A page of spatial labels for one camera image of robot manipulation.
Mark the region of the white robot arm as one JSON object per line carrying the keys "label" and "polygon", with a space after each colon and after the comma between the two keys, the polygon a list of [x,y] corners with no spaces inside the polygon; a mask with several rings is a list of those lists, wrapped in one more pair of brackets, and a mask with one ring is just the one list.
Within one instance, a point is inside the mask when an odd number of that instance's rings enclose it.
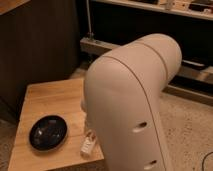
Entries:
{"label": "white robot arm", "polygon": [[173,171],[159,100],[181,60],[172,37],[150,34],[103,54],[89,67],[85,112],[109,171]]}

